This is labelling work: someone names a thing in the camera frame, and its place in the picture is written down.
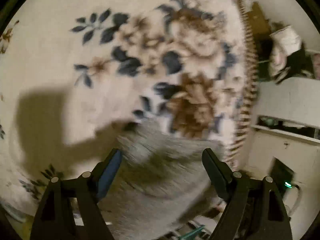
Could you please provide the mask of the brown cardboard box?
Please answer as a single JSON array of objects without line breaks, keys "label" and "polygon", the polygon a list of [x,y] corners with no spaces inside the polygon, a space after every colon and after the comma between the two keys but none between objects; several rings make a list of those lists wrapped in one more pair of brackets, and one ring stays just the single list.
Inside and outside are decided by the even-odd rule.
[{"label": "brown cardboard box", "polygon": [[254,2],[252,4],[251,11],[249,11],[247,14],[254,38],[257,40],[269,38],[271,29],[259,3]]}]

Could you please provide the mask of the floral bed blanket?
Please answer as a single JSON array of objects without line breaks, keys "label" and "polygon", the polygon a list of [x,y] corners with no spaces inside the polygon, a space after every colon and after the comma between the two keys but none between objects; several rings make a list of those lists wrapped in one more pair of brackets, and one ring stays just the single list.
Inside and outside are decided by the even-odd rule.
[{"label": "floral bed blanket", "polygon": [[1,27],[1,202],[34,215],[124,129],[239,166],[256,85],[246,0],[26,0]]}]

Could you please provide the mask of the grey fleece pants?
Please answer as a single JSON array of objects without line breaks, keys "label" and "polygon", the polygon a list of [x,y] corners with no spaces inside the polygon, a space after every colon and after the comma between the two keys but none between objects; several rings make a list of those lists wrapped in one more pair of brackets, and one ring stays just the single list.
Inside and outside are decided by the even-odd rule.
[{"label": "grey fleece pants", "polygon": [[99,207],[115,239],[157,239],[222,203],[202,165],[207,148],[222,156],[219,142],[166,135],[148,121],[114,145],[123,159]]}]

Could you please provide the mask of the white cabinet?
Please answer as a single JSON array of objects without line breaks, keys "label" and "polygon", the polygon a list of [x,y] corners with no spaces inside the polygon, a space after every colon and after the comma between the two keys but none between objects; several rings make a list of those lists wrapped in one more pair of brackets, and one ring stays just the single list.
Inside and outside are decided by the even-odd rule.
[{"label": "white cabinet", "polygon": [[[279,85],[260,83],[252,124],[259,116],[319,128],[319,81],[292,77]],[[274,158],[295,172],[302,198],[290,223],[293,239],[301,239],[319,213],[319,140],[252,127],[242,157],[242,168],[258,179],[269,173]]]}]

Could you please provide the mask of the teal drying rack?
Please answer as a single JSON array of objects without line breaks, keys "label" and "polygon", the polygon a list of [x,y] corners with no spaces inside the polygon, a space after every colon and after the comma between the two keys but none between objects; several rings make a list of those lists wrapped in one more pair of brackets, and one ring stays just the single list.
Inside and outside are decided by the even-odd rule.
[{"label": "teal drying rack", "polygon": [[200,224],[187,223],[181,228],[174,231],[174,239],[203,239],[206,234],[205,226]]}]

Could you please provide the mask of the chair with piled clothes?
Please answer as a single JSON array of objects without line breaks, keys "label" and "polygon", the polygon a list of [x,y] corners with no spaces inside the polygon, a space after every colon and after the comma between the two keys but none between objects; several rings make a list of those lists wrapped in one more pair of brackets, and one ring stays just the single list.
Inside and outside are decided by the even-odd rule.
[{"label": "chair with piled clothes", "polygon": [[256,41],[258,80],[280,84],[291,77],[314,78],[311,55],[291,25],[274,23],[275,32]]}]

